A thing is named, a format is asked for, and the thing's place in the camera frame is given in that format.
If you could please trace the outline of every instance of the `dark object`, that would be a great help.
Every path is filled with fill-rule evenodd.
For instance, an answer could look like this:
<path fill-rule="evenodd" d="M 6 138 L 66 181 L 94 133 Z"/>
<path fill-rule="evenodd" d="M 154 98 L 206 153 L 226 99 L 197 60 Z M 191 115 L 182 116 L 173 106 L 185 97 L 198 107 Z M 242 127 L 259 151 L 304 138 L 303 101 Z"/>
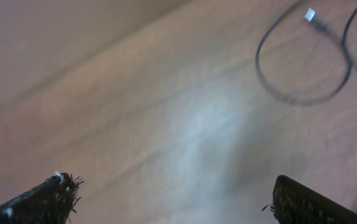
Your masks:
<path fill-rule="evenodd" d="M 44 183 L 0 205 L 0 223 L 65 223 L 80 198 L 81 179 L 56 173 Z"/>
<path fill-rule="evenodd" d="M 277 178 L 272 195 L 271 211 L 280 224 L 357 223 L 356 213 L 284 175 Z"/>
<path fill-rule="evenodd" d="M 265 40 L 267 37 L 271 34 L 271 32 L 292 12 L 294 11 L 301 3 L 305 2 L 306 0 L 298 0 L 296 1 L 292 6 L 290 6 L 289 9 L 287 9 L 273 24 L 272 26 L 268 29 L 268 31 L 264 34 L 262 37 L 259 47 L 257 49 L 257 53 L 255 55 L 255 67 L 257 71 L 257 75 L 259 77 L 259 80 L 263 87 L 278 101 L 288 103 L 291 105 L 301 105 L 301 106 L 310 106 L 310 105 L 315 105 L 318 103 L 322 103 L 324 101 L 327 101 L 331 98 L 333 98 L 335 95 L 337 95 L 343 87 L 347 84 L 348 80 L 350 79 L 351 76 L 351 71 L 355 65 L 357 68 L 357 63 L 356 60 L 352 58 L 350 55 L 350 52 L 347 48 L 347 33 L 348 29 L 350 28 L 351 22 L 353 21 L 355 15 L 357 14 L 357 8 L 354 10 L 353 14 L 350 16 L 348 19 L 348 22 L 346 24 L 345 30 L 343 32 L 343 35 L 341 37 L 337 37 L 332 31 L 325 25 L 325 24 L 313 24 L 319 31 L 325 33 L 328 35 L 331 39 L 333 39 L 336 44 L 342 49 L 343 54 L 345 56 L 345 60 L 347 62 L 347 72 L 345 73 L 345 76 L 343 78 L 343 81 L 334 89 L 331 93 L 329 93 L 326 96 L 322 96 L 319 98 L 315 99 L 299 99 L 290 95 L 283 94 L 279 92 L 277 89 L 275 89 L 265 78 L 265 75 L 261 71 L 260 67 L 260 51 L 261 47 L 263 46 Z"/>

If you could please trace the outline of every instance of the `black cable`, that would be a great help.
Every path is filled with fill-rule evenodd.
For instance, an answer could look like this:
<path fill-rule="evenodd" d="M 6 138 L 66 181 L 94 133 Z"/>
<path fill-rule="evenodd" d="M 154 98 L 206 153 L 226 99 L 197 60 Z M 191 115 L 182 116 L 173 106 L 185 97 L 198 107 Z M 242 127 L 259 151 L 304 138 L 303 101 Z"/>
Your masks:
<path fill-rule="evenodd" d="M 313 23 L 313 25 L 320 31 L 324 32 L 325 34 L 329 35 L 333 40 L 339 41 L 340 40 L 340 47 L 343 51 L 343 54 L 345 56 L 346 62 L 347 62 L 347 71 L 345 73 L 345 76 L 343 78 L 343 81 L 338 85 L 331 93 L 327 94 L 326 96 L 321 96 L 318 98 L 314 99 L 299 99 L 290 95 L 286 95 L 284 93 L 279 92 L 276 88 L 274 88 L 265 78 L 265 75 L 261 71 L 260 67 L 260 51 L 261 48 L 267 39 L 267 37 L 271 34 L 271 32 L 292 12 L 294 11 L 301 3 L 305 2 L 306 0 L 298 0 L 295 2 L 292 6 L 290 6 L 273 24 L 272 26 L 268 29 L 268 31 L 264 34 L 264 36 L 261 38 L 259 47 L 257 48 L 257 53 L 255 55 L 255 67 L 256 67 L 256 72 L 259 77 L 259 80 L 263 87 L 278 101 L 288 103 L 290 105 L 301 105 L 301 106 L 311 106 L 315 105 L 318 103 L 323 103 L 324 101 L 330 100 L 333 98 L 335 95 L 337 95 L 343 87 L 347 84 L 348 80 L 350 79 L 351 76 L 351 71 L 353 68 L 354 60 L 350 55 L 350 52 L 347 48 L 347 33 L 348 29 L 350 28 L 351 22 L 353 21 L 355 15 L 357 15 L 357 8 L 354 10 L 350 18 L 348 19 L 348 22 L 346 24 L 345 30 L 343 32 L 342 38 L 337 38 L 334 36 L 334 34 L 329 30 L 326 24 L 322 24 L 318 19 L 314 21 L 310 21 Z"/>

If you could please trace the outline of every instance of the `cable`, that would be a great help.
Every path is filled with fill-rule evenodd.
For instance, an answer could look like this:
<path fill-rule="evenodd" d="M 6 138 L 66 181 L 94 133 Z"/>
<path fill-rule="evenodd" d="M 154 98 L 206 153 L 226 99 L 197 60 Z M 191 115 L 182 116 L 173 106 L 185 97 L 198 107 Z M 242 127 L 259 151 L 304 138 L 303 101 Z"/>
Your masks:
<path fill-rule="evenodd" d="M 343 54 L 345 56 L 345 60 L 347 62 L 347 71 L 344 75 L 343 80 L 341 83 L 329 94 L 325 96 L 321 96 L 318 98 L 310 98 L 310 99 L 300 99 L 296 98 L 290 95 L 286 95 L 284 93 L 279 92 L 276 88 L 274 88 L 265 78 L 265 75 L 261 71 L 260 67 L 260 51 L 261 48 L 267 39 L 267 37 L 271 34 L 271 32 L 292 12 L 294 11 L 301 3 L 305 2 L 306 0 L 298 0 L 297 2 L 293 3 L 273 24 L 272 26 L 267 30 L 267 32 L 264 34 L 264 36 L 261 38 L 259 47 L 257 48 L 257 53 L 255 55 L 255 67 L 256 67 L 256 72 L 257 76 L 263 85 L 263 87 L 269 92 L 276 100 L 281 101 L 283 103 L 288 103 L 290 105 L 300 105 L 300 106 L 311 106 L 315 105 L 318 103 L 323 103 L 327 100 L 332 99 L 334 96 L 336 96 L 342 89 L 343 87 L 347 84 L 348 80 L 350 79 L 351 76 L 351 71 L 353 69 L 353 66 L 355 64 L 352 56 L 350 55 L 350 51 L 347 48 L 347 33 L 348 29 L 350 28 L 351 23 L 353 22 L 353 19 L 355 15 L 357 15 L 357 8 L 354 10 L 350 18 L 348 19 L 348 22 L 346 24 L 346 27 L 343 32 L 343 36 L 341 38 L 337 37 L 330 29 L 329 27 L 324 24 L 319 18 L 315 16 L 315 11 L 312 9 L 309 9 L 307 12 L 305 19 L 309 21 L 311 25 L 315 27 L 315 29 L 323 32 L 324 34 L 328 35 L 330 39 L 335 41 L 340 48 L 343 51 Z"/>

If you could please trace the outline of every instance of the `wooden surface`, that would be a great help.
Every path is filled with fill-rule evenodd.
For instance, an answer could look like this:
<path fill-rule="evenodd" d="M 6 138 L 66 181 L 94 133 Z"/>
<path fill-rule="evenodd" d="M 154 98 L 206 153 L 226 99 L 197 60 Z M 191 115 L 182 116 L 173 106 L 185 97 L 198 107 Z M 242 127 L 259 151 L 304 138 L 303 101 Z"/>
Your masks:
<path fill-rule="evenodd" d="M 312 107 L 276 102 L 255 73 L 293 1 L 16 2 L 0 1 L 0 204 L 59 170 L 86 181 L 72 223 L 277 223 L 261 208 L 280 174 L 357 209 L 357 72 Z M 356 6 L 300 6 L 263 46 L 267 78 L 331 90 L 343 56 L 302 17 L 340 33 Z"/>

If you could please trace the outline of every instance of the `wood grain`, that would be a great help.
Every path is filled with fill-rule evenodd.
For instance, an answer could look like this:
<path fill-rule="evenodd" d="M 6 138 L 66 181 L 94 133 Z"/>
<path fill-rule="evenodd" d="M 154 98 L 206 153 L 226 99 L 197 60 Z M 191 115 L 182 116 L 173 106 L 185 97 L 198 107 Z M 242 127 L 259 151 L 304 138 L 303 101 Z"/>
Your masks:
<path fill-rule="evenodd" d="M 186 2 L 2 106 L 0 203 L 61 170 L 86 181 L 74 223 L 276 223 L 261 208 L 279 174 L 357 209 L 357 72 L 312 107 L 275 101 L 255 73 L 260 38 L 291 3 Z M 342 30 L 356 5 L 300 6 L 263 46 L 267 78 L 329 91 L 341 52 L 302 17 L 311 6 Z"/>

